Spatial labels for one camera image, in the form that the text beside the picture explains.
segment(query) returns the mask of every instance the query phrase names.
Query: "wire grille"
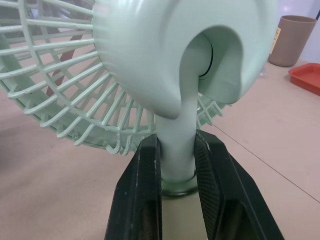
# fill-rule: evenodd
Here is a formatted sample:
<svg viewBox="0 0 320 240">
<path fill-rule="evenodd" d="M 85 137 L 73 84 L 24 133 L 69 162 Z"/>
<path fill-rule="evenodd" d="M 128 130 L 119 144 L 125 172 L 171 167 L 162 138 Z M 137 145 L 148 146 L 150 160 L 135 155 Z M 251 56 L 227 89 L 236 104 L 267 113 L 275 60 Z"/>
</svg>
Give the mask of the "wire grille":
<svg viewBox="0 0 320 240">
<path fill-rule="evenodd" d="M 0 0 L 0 84 L 26 115 L 78 146 L 135 151 L 155 116 L 104 68 L 92 37 L 93 0 Z M 224 104 L 198 96 L 197 128 Z"/>
</svg>

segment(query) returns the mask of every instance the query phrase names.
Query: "white plastic housing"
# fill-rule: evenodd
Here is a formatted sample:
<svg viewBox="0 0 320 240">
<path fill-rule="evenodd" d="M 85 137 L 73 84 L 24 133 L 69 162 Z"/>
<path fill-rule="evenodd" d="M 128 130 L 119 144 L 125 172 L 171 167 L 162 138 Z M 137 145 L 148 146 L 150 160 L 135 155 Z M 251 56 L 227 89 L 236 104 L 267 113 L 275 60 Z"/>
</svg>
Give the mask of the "white plastic housing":
<svg viewBox="0 0 320 240">
<path fill-rule="evenodd" d="M 276 9 L 276 0 L 97 0 L 93 37 L 101 61 L 132 98 L 175 119 L 180 63 L 191 40 L 204 33 L 214 51 L 199 92 L 232 104 L 267 60 Z"/>
</svg>

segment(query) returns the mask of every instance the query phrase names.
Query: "table surface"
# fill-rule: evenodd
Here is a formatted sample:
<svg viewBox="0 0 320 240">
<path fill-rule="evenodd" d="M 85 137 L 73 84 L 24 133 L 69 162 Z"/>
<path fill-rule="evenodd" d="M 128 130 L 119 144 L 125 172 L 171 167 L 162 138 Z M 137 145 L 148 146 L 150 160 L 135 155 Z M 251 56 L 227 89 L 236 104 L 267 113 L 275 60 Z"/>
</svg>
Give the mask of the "table surface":
<svg viewBox="0 0 320 240">
<path fill-rule="evenodd" d="M 265 68 L 204 130 L 253 177 L 286 240 L 319 240 L 320 96 L 290 83 L 288 68 Z M 0 239 L 103 239 L 132 154 L 57 139 L 3 91 L 0 109 Z"/>
</svg>

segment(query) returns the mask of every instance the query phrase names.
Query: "white wall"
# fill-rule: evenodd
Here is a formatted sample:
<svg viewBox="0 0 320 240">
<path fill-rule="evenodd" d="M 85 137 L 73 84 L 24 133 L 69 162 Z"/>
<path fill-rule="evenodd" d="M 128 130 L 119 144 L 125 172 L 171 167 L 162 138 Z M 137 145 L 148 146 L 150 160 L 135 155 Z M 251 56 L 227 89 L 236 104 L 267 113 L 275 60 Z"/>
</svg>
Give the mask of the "white wall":
<svg viewBox="0 0 320 240">
<path fill-rule="evenodd" d="M 284 15 L 315 18 L 320 10 L 320 0 L 278 0 L 278 19 Z M 318 22 L 305 45 L 301 59 L 320 63 L 320 23 Z"/>
</svg>

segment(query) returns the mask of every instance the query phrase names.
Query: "textured grip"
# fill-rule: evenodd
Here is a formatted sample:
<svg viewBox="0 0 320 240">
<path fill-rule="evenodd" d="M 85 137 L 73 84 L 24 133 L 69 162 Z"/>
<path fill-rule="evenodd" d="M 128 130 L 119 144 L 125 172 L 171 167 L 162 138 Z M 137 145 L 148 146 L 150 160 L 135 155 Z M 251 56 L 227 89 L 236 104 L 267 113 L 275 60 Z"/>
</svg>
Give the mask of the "textured grip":
<svg viewBox="0 0 320 240">
<path fill-rule="evenodd" d="M 210 152 L 200 134 L 194 143 L 195 171 L 200 196 L 204 225 L 208 240 L 215 238 L 221 214 L 222 197 L 219 184 L 210 161 Z"/>
</svg>

